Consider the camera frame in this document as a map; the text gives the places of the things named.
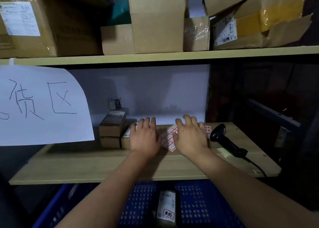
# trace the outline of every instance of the blue plastic crate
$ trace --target blue plastic crate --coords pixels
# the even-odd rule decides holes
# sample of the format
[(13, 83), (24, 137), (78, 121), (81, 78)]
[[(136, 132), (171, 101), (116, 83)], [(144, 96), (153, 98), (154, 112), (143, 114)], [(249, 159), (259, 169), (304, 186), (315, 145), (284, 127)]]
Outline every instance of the blue plastic crate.
[[(98, 184), (65, 184), (33, 228), (52, 228)], [(148, 227), (155, 221), (161, 190), (176, 192), (178, 227), (244, 228), (218, 189), (209, 180), (138, 182), (133, 187), (118, 227)]]

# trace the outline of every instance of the white wall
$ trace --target white wall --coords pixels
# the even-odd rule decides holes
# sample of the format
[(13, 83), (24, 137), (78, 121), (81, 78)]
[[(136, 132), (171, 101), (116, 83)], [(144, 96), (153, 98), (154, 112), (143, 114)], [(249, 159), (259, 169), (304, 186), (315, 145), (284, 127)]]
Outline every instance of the white wall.
[[(202, 0), (189, 0), (191, 17), (204, 16)], [(127, 118), (155, 116), (172, 124), (184, 114), (205, 120), (209, 65), (70, 70), (82, 86), (92, 124), (109, 111), (107, 99), (121, 98)]]

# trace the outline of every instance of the wooden shelf board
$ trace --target wooden shelf board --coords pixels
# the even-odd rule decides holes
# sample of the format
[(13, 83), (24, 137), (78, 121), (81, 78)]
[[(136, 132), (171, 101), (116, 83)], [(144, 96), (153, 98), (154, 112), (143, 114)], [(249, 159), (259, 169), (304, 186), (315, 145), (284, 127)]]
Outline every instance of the wooden shelf board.
[[(198, 51), (177, 53), (155, 53), (115, 56), (88, 56), (88, 57), (48, 57), (48, 58), (21, 58), (15, 59), (17, 65), (52, 66), (52, 65), (82, 65), (107, 63), (135, 63), (156, 61), (178, 61), (197, 59), (218, 59), (235, 57), (266, 57), (319, 54), (319, 46), (259, 48), (220, 51)], [(8, 64), (8, 59), (1, 59), (0, 65)]]
[[(219, 123), (211, 123), (212, 128)], [(239, 147), (248, 150), (247, 157), (259, 165), (269, 177), (278, 176), (281, 168), (233, 123), (225, 123), (226, 136)], [(223, 157), (216, 142), (209, 142), (216, 154), (253, 177), (262, 177), (247, 161)], [(9, 181), (11, 185), (90, 183), (103, 181), (125, 159), (128, 150), (103, 149), (99, 141), (46, 145), (35, 154)], [(177, 149), (161, 148), (148, 164), (139, 180), (205, 179), (206, 176)]]

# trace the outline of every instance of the barcode scanner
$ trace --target barcode scanner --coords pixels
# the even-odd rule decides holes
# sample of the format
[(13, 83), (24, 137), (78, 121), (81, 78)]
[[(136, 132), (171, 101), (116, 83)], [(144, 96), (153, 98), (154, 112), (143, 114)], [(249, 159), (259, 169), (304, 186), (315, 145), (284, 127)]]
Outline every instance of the barcode scanner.
[(226, 126), (224, 124), (220, 124), (211, 132), (210, 140), (219, 143), (223, 148), (228, 150), (234, 157), (242, 158), (250, 162), (251, 164), (255, 165), (263, 173), (263, 175), (267, 177), (265, 172), (257, 164), (255, 164), (246, 157), (248, 151), (246, 149), (239, 148), (231, 140), (225, 137), (225, 132)]

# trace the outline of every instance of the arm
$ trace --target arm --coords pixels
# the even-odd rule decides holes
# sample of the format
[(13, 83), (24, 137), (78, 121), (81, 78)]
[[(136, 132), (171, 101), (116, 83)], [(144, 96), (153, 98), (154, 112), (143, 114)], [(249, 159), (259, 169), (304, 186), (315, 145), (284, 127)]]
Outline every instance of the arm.
[(247, 228), (318, 227), (312, 212), (214, 154), (207, 146), (204, 123), (184, 118), (185, 126), (176, 120), (175, 146), (216, 185)]
[(57, 228), (117, 226), (138, 175), (160, 148), (155, 118), (152, 118), (151, 125), (150, 118), (145, 121), (141, 119), (137, 131), (135, 126), (131, 125), (129, 155), (105, 181), (66, 215)]

